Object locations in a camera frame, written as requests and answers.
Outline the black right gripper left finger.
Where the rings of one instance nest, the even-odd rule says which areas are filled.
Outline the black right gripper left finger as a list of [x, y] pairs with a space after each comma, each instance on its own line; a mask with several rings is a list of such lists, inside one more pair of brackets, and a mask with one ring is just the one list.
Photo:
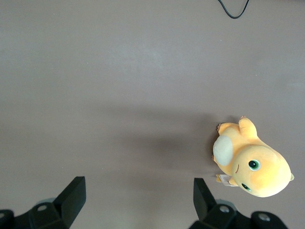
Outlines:
[[85, 177], [75, 177], [54, 199], [41, 201], [15, 216], [10, 209], [0, 211], [2, 229], [69, 229], [86, 202]]

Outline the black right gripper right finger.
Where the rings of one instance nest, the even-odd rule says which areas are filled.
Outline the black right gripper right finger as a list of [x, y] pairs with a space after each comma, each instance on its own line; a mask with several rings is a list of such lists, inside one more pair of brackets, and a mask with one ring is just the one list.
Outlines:
[[241, 214], [229, 201], [216, 200], [202, 178], [193, 182], [193, 204], [198, 216], [191, 229], [286, 229], [275, 214], [255, 211], [250, 217]]

